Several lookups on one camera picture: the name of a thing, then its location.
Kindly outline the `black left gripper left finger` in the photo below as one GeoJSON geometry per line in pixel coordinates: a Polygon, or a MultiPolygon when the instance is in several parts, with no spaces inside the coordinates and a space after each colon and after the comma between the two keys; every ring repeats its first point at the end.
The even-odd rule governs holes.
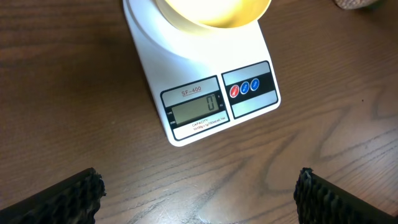
{"type": "Polygon", "coordinates": [[[102,176],[88,168],[2,209],[1,223],[94,224],[105,195],[102,176]]]}

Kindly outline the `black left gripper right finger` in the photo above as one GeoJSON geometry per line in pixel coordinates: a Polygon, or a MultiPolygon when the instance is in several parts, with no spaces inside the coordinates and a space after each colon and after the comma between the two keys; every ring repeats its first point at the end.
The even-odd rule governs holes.
{"type": "Polygon", "coordinates": [[[355,197],[304,167],[295,185],[300,224],[397,224],[397,217],[355,197]]]}

